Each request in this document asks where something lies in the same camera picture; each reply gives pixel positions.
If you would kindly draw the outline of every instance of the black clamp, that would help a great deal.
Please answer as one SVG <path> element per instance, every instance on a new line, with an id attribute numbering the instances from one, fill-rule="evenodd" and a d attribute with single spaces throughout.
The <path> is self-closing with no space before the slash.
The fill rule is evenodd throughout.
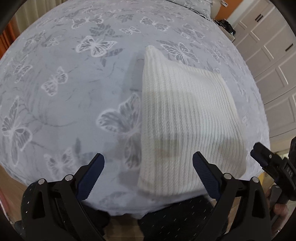
<path id="1" fill-rule="evenodd" d="M 195 241 L 270 241 L 271 222 L 262 186 L 257 177 L 237 180 L 209 164 L 200 152 L 193 166 L 211 198 L 217 200 L 212 214 Z M 241 197 L 237 214 L 227 234 L 220 236 L 235 197 Z"/>
<path id="2" fill-rule="evenodd" d="M 289 159 L 285 157 L 282 159 L 259 142 L 254 145 L 251 151 L 251 156 L 277 184 L 271 192 L 270 218 L 272 225 L 278 218 L 278 215 L 273 211 L 273 206 L 276 203 L 286 204 L 289 200 L 296 201 L 295 140 L 294 138 L 291 142 Z"/>
<path id="3" fill-rule="evenodd" d="M 85 200 L 104 168 L 104 157 L 96 154 L 75 175 L 61 181 L 40 179 L 28 205 L 23 227 L 27 241 L 103 241 L 80 201 Z"/>

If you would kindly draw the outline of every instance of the dark fabric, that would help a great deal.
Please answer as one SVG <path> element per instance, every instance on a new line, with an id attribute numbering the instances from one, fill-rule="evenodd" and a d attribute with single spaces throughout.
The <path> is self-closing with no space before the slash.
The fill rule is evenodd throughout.
<path id="1" fill-rule="evenodd" d="M 231 26 L 229 22 L 227 22 L 225 19 L 218 21 L 220 23 L 220 26 L 222 26 L 227 32 L 229 32 L 232 35 L 235 35 L 235 30 Z"/>
<path id="2" fill-rule="evenodd" d="M 212 210 L 211 203 L 199 196 L 148 213 L 138 220 L 138 224 L 145 236 L 144 241 L 190 241 L 198 236 Z"/>

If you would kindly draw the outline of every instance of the cabinet handle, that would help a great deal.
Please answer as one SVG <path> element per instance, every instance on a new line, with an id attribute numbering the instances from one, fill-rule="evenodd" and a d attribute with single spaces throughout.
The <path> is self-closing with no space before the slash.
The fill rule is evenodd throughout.
<path id="1" fill-rule="evenodd" d="M 294 45 L 294 44 L 291 44 L 291 45 L 286 49 L 286 52 L 287 52 L 290 48 L 292 48 L 293 45 Z"/>
<path id="2" fill-rule="evenodd" d="M 255 21 L 257 21 L 257 19 L 258 19 L 258 18 L 260 18 L 260 16 L 261 16 L 261 14 L 259 14 L 259 16 L 258 16 L 258 17 L 256 17 Z"/>
<path id="3" fill-rule="evenodd" d="M 263 15 L 261 15 L 261 17 L 257 20 L 257 22 L 259 22 L 262 18 L 263 18 L 264 16 Z"/>

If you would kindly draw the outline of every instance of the human hand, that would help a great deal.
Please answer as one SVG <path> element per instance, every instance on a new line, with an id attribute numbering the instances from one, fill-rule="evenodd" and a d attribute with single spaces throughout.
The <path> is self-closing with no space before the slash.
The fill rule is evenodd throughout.
<path id="1" fill-rule="evenodd" d="M 268 191 L 265 193 L 268 209 L 270 209 L 270 203 L 269 203 L 270 194 L 271 194 L 271 188 L 268 189 Z M 284 226 L 285 220 L 286 220 L 288 212 L 289 212 L 289 209 L 288 209 L 287 204 L 279 204 L 279 203 L 277 203 L 273 207 L 273 211 L 279 217 L 271 227 L 271 235 L 272 235 L 272 237 L 274 237 L 279 232 L 279 230 L 281 230 L 282 227 Z"/>

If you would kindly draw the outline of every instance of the orange curtain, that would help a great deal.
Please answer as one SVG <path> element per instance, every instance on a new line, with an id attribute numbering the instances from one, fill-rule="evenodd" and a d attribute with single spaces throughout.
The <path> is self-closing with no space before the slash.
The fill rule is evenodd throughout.
<path id="1" fill-rule="evenodd" d="M 4 55 L 9 46 L 20 35 L 15 18 L 8 23 L 3 33 L 0 35 L 0 58 Z"/>

